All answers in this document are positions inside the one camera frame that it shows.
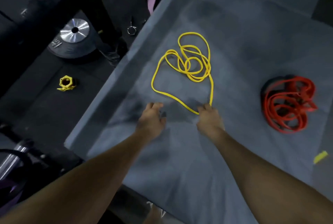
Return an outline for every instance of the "yellow resistance band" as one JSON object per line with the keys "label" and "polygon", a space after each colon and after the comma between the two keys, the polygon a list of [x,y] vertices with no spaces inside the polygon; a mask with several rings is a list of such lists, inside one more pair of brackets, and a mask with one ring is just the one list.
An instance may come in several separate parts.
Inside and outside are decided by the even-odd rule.
{"label": "yellow resistance band", "polygon": [[[194,45],[181,45],[181,38],[185,35],[197,35],[199,37],[201,37],[202,40],[204,40],[204,42],[206,43],[207,45],[207,49],[208,49],[208,58],[206,58],[200,51],[200,49],[197,47],[197,46],[194,46]],[[178,99],[177,97],[167,93],[167,92],[161,92],[161,91],[157,91],[155,88],[154,88],[154,80],[155,80],[155,77],[156,77],[156,74],[157,72],[159,71],[159,67],[160,67],[160,64],[161,62],[163,61],[163,59],[166,60],[166,62],[175,70],[177,70],[178,72],[180,73],[183,73],[183,74],[186,74],[187,77],[192,80],[193,82],[202,82],[206,77],[209,77],[210,79],[210,83],[211,83],[211,88],[210,88],[210,100],[209,100],[209,104],[211,105],[212,102],[213,102],[213,94],[214,94],[214,81],[213,81],[213,78],[211,77],[211,74],[210,74],[210,70],[211,70],[211,65],[210,65],[210,49],[209,49],[209,45],[208,45],[208,42],[206,41],[206,39],[199,33],[196,33],[196,32],[186,32],[186,33],[183,33],[181,34],[179,37],[178,37],[178,45],[179,47],[181,48],[181,53],[182,55],[185,57],[185,62],[183,61],[183,59],[181,58],[181,56],[178,54],[177,51],[175,51],[174,49],[169,49],[165,54],[164,56],[161,57],[161,59],[159,60],[159,63],[157,64],[157,67],[156,67],[156,71],[154,73],[154,75],[152,76],[152,89],[155,91],[155,92],[158,92],[160,94],[163,94],[165,96],[168,96],[170,98],[173,98],[174,100],[177,100],[179,103],[181,103],[184,107],[186,107],[188,110],[190,110],[192,113],[195,113],[195,114],[199,114],[198,112],[194,111],[193,109],[189,108],[184,102],[182,102],[180,99]],[[188,50],[186,48],[192,48],[192,49],[195,49],[196,51],[192,51],[192,50]],[[185,51],[186,52],[189,52],[189,53],[193,53],[193,54],[196,54],[196,55],[199,55],[201,56],[201,60],[195,56],[191,56],[191,57],[187,57],[186,54],[185,54]],[[169,61],[168,61],[168,58],[167,56],[168,55],[175,55],[177,57],[177,64],[178,64],[178,69],[173,66]],[[198,61],[198,63],[200,64],[200,67],[201,69],[198,70],[198,71],[194,71],[194,72],[190,72],[190,68],[191,68],[191,60],[196,60]],[[203,70],[203,66],[205,66],[205,73],[202,77],[196,77],[195,75],[196,74],[199,74],[200,72],[202,72]]]}

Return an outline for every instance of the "forearm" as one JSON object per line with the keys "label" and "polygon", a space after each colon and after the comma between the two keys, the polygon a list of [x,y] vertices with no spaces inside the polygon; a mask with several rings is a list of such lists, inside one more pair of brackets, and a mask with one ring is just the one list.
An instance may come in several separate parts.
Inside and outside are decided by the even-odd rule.
{"label": "forearm", "polygon": [[149,140],[145,133],[133,134],[43,188],[0,224],[97,223]]}
{"label": "forearm", "polygon": [[327,223],[333,204],[316,190],[252,153],[222,129],[212,141],[260,224]]}

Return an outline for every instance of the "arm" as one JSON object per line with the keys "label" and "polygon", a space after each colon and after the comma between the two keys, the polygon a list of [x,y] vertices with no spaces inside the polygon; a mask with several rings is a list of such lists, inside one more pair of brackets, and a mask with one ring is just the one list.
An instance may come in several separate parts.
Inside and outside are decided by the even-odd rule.
{"label": "arm", "polygon": [[215,108],[206,104],[198,109],[198,130],[210,138],[225,159],[260,224],[332,222],[332,202],[236,142],[224,131]]}
{"label": "arm", "polygon": [[76,167],[0,219],[0,224],[95,224],[142,148],[164,128],[161,103],[149,103],[129,138]]}

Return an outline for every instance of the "hand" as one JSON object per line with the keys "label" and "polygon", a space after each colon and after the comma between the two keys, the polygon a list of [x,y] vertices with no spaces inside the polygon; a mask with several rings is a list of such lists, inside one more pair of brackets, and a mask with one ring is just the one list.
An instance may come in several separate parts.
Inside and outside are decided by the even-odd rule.
{"label": "hand", "polygon": [[210,104],[204,104],[198,107],[198,111],[200,120],[197,127],[200,133],[213,139],[217,129],[224,130],[222,118],[216,108],[211,107]]}
{"label": "hand", "polygon": [[160,108],[162,107],[162,103],[148,103],[135,131],[143,133],[149,140],[158,137],[167,122],[166,118],[160,119]]}

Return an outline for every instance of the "resistance band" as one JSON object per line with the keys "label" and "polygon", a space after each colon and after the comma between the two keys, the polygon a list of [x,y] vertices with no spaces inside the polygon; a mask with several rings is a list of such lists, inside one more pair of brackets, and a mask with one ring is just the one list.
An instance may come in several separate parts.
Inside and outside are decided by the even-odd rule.
{"label": "resistance band", "polygon": [[[268,124],[281,133],[305,129],[306,112],[317,109],[312,101],[315,90],[314,83],[304,77],[287,75],[268,80],[261,89],[262,110]],[[296,126],[288,125],[292,120],[297,120]]]}
{"label": "resistance band", "polygon": [[[194,45],[181,45],[181,38],[185,35],[197,35],[199,36],[202,40],[204,40],[204,42],[206,43],[207,45],[207,49],[208,49],[208,58],[206,58],[200,51],[200,49],[197,47],[197,46],[194,46]],[[198,112],[194,111],[193,109],[189,108],[184,102],[182,102],[180,99],[178,99],[177,97],[167,93],[167,92],[161,92],[161,91],[157,91],[155,88],[154,88],[154,80],[155,80],[155,77],[156,77],[156,74],[157,72],[159,71],[159,67],[160,67],[160,64],[161,62],[165,59],[166,62],[174,69],[174,70],[177,70],[178,72],[180,73],[183,73],[183,74],[186,74],[187,77],[192,80],[193,82],[202,82],[206,77],[209,77],[210,79],[210,84],[211,84],[211,87],[210,87],[210,101],[209,101],[209,104],[211,105],[212,102],[213,102],[213,94],[214,94],[214,82],[213,82],[213,78],[211,77],[211,74],[210,74],[210,70],[211,70],[211,65],[210,65],[210,48],[209,48],[209,45],[208,45],[208,42],[206,41],[206,39],[199,33],[196,33],[196,32],[186,32],[186,33],[183,33],[181,34],[179,37],[178,37],[178,45],[181,49],[181,53],[182,55],[184,56],[184,58],[186,59],[185,62],[183,61],[183,59],[181,58],[181,56],[178,54],[177,51],[175,51],[174,49],[169,49],[165,54],[164,56],[161,57],[161,59],[159,60],[159,63],[157,64],[157,67],[156,67],[156,71],[154,73],[154,75],[152,76],[152,89],[155,91],[155,92],[158,92],[160,94],[163,94],[165,96],[168,96],[174,100],[177,100],[179,103],[181,103],[184,107],[186,107],[188,110],[190,110],[192,113],[195,113],[195,114],[199,114]],[[196,54],[196,55],[199,55],[201,56],[201,60],[195,56],[191,56],[191,57],[187,57],[185,52],[188,52],[188,53],[192,53],[192,54]],[[173,66],[167,56],[168,55],[175,55],[177,57],[177,65],[178,65],[178,68],[176,68],[175,66]],[[200,64],[200,70],[198,71],[193,71],[193,72],[190,72],[190,68],[191,68],[191,60],[196,60],[199,64]],[[199,74],[200,72],[202,72],[203,70],[203,67],[205,67],[205,73],[202,77],[197,77],[195,75]]]}

